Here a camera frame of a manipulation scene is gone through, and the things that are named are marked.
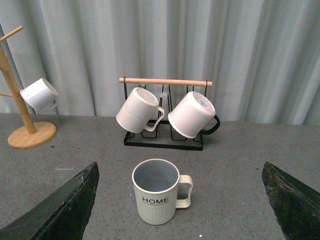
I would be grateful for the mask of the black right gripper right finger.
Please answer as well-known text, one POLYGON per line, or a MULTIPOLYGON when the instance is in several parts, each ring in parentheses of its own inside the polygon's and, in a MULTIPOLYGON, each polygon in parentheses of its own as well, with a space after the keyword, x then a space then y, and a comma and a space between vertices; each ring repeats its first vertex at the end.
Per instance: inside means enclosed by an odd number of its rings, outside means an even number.
POLYGON ((287 240, 320 238, 320 193, 266 162, 262 181, 277 222, 287 240))

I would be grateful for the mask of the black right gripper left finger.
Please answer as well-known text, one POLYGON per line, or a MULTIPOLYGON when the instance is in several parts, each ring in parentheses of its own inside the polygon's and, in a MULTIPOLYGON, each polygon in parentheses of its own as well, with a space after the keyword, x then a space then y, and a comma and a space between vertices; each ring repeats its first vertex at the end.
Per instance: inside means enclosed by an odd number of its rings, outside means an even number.
POLYGON ((99 182, 92 162, 30 211, 0 230, 2 240, 81 240, 99 182))

